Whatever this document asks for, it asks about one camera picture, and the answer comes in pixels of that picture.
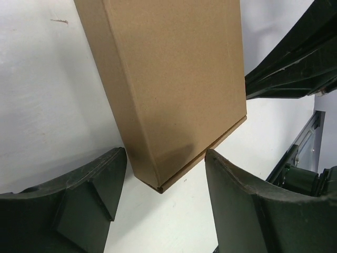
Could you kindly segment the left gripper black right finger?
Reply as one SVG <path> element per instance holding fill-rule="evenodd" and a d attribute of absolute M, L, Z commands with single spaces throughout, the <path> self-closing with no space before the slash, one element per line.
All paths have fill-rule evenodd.
<path fill-rule="evenodd" d="M 336 191 L 296 193 L 205 156 L 217 252 L 336 252 Z"/>

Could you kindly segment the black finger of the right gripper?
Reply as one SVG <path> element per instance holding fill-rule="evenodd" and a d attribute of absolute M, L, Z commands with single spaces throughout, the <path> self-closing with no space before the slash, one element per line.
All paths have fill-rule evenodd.
<path fill-rule="evenodd" d="M 336 90 L 336 1 L 314 1 L 245 76 L 246 98 L 297 99 Z"/>

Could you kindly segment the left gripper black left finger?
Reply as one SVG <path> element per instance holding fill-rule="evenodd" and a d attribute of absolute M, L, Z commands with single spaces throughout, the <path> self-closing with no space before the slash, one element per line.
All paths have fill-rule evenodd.
<path fill-rule="evenodd" d="M 1 194 L 1 252 L 103 252 L 127 167 L 124 148 L 19 193 Z"/>

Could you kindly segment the cardboard box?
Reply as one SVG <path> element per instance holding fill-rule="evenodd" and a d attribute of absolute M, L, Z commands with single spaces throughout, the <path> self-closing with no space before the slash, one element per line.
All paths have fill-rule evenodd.
<path fill-rule="evenodd" d="M 246 119 L 239 1 L 76 1 L 134 175 L 164 192 Z"/>

